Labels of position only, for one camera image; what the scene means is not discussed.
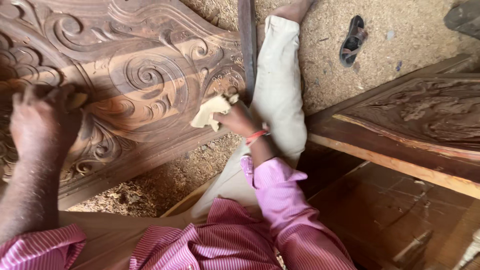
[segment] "pink striped shirt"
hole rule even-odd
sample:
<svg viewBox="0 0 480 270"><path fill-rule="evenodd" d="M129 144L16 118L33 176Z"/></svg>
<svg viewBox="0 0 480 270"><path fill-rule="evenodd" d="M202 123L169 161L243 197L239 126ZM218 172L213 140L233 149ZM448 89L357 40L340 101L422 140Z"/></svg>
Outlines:
<svg viewBox="0 0 480 270"><path fill-rule="evenodd" d="M130 258L131 270L280 270L278 248L290 270L353 270L340 240L317 221L318 211L306 202L296 181L306 174L281 159L253 170L241 166L255 189L264 221L252 218L235 201L217 198L207 223L185 229L150 226ZM85 245L75 225L27 233L0 246L1 269L68 269Z"/></svg>

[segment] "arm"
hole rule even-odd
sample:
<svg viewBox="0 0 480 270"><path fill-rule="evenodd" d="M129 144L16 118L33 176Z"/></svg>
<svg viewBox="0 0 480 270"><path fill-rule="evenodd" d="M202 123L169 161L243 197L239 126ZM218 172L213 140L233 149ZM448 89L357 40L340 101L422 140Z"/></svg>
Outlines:
<svg viewBox="0 0 480 270"><path fill-rule="evenodd" d="M0 244L14 236L58 228L60 170L80 129L81 114L65 111L73 88L29 86L13 95L10 125L19 160L0 202Z"/></svg>
<svg viewBox="0 0 480 270"><path fill-rule="evenodd" d="M233 132L249 137L258 126L237 104L227 115L214 119ZM355 269L337 236L317 221L318 210L310 206L298 187L307 175L289 167L280 158L269 136L250 146L252 157L241 165L249 184L255 188L262 214L288 269Z"/></svg>

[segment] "carved wooden board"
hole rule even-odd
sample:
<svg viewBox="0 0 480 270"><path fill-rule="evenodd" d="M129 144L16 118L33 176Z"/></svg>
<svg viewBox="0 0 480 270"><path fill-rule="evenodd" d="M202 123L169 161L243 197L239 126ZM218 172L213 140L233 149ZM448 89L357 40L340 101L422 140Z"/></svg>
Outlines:
<svg viewBox="0 0 480 270"><path fill-rule="evenodd" d="M209 97L244 93L239 34L177 0L5 0L0 24L4 179L17 159L12 93L69 83L89 95L61 176L61 208L224 134L189 122Z"/></svg>
<svg viewBox="0 0 480 270"><path fill-rule="evenodd" d="M480 160L480 78L416 78L334 117L411 147Z"/></svg>

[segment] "beige trousers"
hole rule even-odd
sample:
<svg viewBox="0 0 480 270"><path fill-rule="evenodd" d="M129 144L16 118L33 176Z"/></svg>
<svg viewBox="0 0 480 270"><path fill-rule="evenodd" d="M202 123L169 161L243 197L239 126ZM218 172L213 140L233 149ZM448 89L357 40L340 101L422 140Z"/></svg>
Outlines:
<svg viewBox="0 0 480 270"><path fill-rule="evenodd" d="M272 138L284 158L296 166L307 140L302 111L298 23L277 16L265 20L265 41L258 56L252 115L270 126ZM60 212L61 225L77 223L87 235L87 244L72 269L128 269L137 242L150 225L185 228L204 223L217 197L242 204L261 217L254 190L248 186L240 159L249 150L243 141L228 160L220 177L200 200L183 214L167 218L134 218L108 213Z"/></svg>

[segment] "sandal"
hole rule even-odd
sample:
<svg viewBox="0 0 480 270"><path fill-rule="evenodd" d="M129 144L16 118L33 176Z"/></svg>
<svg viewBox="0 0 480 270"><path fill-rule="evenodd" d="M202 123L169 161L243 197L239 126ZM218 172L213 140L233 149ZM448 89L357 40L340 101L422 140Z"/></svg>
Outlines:
<svg viewBox="0 0 480 270"><path fill-rule="evenodd" d="M363 28L363 19L360 16L355 15L350 21L348 35L340 48L340 62L344 67L351 67L353 65L357 53L360 51L363 42L368 37L368 33L365 32Z"/></svg>

